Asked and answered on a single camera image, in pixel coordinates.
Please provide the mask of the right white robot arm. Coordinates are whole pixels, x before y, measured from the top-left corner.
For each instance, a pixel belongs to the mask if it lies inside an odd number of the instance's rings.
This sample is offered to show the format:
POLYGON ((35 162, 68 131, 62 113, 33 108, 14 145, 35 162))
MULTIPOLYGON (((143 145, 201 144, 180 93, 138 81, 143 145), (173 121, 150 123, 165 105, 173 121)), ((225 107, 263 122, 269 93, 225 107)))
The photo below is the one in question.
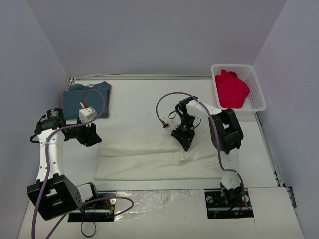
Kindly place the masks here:
POLYGON ((218 162, 222 170, 221 200, 228 206, 239 200, 236 191, 242 186, 239 176, 239 149, 244 138, 241 126, 232 109, 220 109, 188 97, 181 100, 175 111, 180 116, 181 123, 171 135, 181 144, 184 151, 190 149, 195 137, 194 121, 196 118, 209 122, 209 132, 212 144, 217 150, 218 162))

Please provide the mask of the white t shirt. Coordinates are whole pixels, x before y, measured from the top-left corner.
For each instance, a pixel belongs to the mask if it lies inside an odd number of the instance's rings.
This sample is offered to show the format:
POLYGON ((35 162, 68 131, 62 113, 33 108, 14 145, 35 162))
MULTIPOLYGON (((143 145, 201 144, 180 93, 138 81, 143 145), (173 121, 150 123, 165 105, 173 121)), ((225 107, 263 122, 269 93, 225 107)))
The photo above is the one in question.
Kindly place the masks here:
POLYGON ((221 177, 217 151, 208 137, 197 137, 189 151, 169 135, 107 140, 100 145, 95 179, 161 181, 221 177))

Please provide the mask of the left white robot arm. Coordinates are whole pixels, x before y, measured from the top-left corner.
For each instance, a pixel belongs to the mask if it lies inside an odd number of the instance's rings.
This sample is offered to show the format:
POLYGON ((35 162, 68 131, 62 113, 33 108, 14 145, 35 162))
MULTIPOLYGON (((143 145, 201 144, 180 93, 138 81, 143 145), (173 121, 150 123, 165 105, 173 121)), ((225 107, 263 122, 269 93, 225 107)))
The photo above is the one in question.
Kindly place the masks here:
POLYGON ((100 195, 94 191, 87 191, 81 198, 78 188, 62 170, 64 142, 76 139, 81 145, 91 147, 102 141, 92 122, 98 116, 96 110, 86 107, 78 113, 77 123, 67 125, 61 108, 49 109, 36 124, 39 171, 35 183, 28 186, 27 195, 46 221, 79 209, 82 202, 88 208, 100 204, 100 195))

